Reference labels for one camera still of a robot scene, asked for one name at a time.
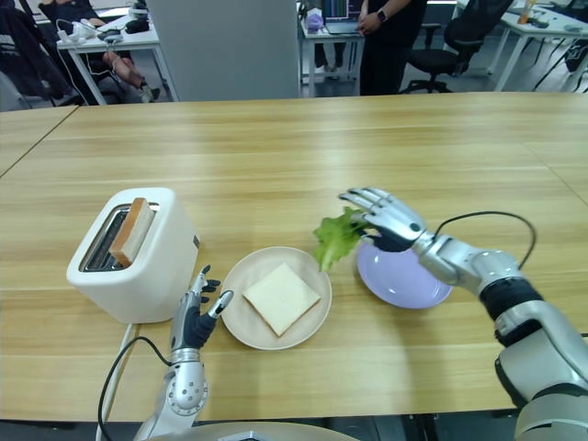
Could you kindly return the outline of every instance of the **robotic arm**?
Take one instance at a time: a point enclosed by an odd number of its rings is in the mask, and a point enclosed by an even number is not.
[[[155,412],[142,424],[135,441],[188,429],[204,407],[209,385],[199,349],[207,342],[217,319],[232,300],[233,292],[223,292],[206,314],[200,315],[200,303],[208,301],[203,292],[212,292],[220,284],[207,280],[210,266],[196,277],[189,292],[180,300],[172,322],[172,365],[164,376],[164,385],[155,402]]]
[[[588,440],[588,346],[511,255],[434,235],[418,214],[378,188],[351,189],[340,198],[365,211],[361,218],[379,232],[370,236],[377,247],[412,248],[435,277],[480,299],[504,346],[496,373],[514,405],[523,408],[515,439]]]

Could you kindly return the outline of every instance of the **toaster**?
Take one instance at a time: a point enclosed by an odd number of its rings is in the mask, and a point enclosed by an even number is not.
[[[132,264],[125,267],[109,250],[136,198],[146,199],[154,215]],[[162,322],[172,318],[187,292],[199,244],[173,190],[123,190],[94,220],[67,267],[67,280],[119,322]]]

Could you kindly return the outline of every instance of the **wristwatch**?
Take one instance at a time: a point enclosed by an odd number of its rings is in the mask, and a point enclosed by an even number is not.
[[[386,14],[381,9],[380,9],[380,11],[378,11],[378,18],[379,18],[380,23],[383,23],[386,21],[386,18],[387,18]]]

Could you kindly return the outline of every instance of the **green lettuce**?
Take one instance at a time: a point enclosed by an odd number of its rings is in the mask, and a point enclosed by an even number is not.
[[[353,251],[360,239],[360,230],[368,226],[367,222],[352,220],[354,214],[361,214],[360,209],[345,207],[338,218],[324,218],[321,226],[313,233],[319,239],[319,246],[314,250],[314,258],[321,271],[329,271],[339,259]]]

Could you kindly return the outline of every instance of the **bread slice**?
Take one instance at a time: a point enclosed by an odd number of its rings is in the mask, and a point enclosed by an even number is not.
[[[129,267],[134,262],[154,216],[155,212],[149,207],[147,199],[135,198],[132,201],[129,214],[108,249],[123,267]]]
[[[256,282],[243,296],[278,337],[321,299],[287,264]]]

